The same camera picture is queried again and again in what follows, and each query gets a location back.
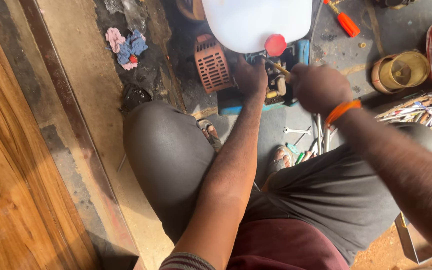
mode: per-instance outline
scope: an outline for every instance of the wooden board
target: wooden board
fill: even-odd
[[[0,46],[0,269],[99,262]]]

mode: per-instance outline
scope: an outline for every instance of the gray shorts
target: gray shorts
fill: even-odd
[[[431,129],[395,125],[432,152]],[[193,116],[151,101],[124,121],[124,148],[136,179],[165,233],[176,243],[195,208],[199,188],[216,153]],[[293,218],[319,229],[348,265],[387,230],[399,214],[373,169],[344,144],[280,170],[269,192],[252,192],[242,223]]]

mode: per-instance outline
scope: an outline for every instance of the wrench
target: wrench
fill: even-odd
[[[289,127],[286,126],[286,127],[284,128],[284,133],[288,134],[288,133],[290,133],[290,132],[295,132],[295,133],[306,133],[306,134],[308,134],[308,135],[311,135],[311,134],[312,134],[311,130],[291,129],[291,128],[289,128]]]

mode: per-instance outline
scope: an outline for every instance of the hand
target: hand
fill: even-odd
[[[293,96],[310,113],[326,118],[343,101],[352,101],[350,82],[327,65],[297,64],[291,69]]]
[[[242,54],[239,54],[234,77],[237,86],[245,97],[266,95],[268,75],[266,73],[265,62],[262,58],[259,63],[252,66],[246,62]]]

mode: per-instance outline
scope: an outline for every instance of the sandal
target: sandal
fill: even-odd
[[[208,130],[209,126],[214,126],[213,123],[211,123],[211,121],[207,120],[207,119],[198,120],[198,124],[199,124],[201,129],[205,129],[206,131]],[[220,150],[221,147],[223,147],[221,140],[218,137],[211,135],[209,132],[208,132],[208,135],[209,135],[208,142],[209,142],[209,144],[211,144],[211,147],[215,151]]]
[[[267,176],[269,176],[272,173],[278,172],[280,169],[286,168],[286,166],[284,165],[283,158],[278,159],[278,160],[274,159],[274,156],[276,155],[276,153],[279,150],[283,150],[284,151],[283,157],[287,156],[289,158],[290,167],[294,165],[294,156],[293,156],[293,153],[291,152],[291,150],[288,147],[284,146],[284,145],[280,145],[280,146],[278,146],[278,148],[275,151],[273,151],[273,156],[272,156],[273,159],[271,160],[271,162],[268,165]]]

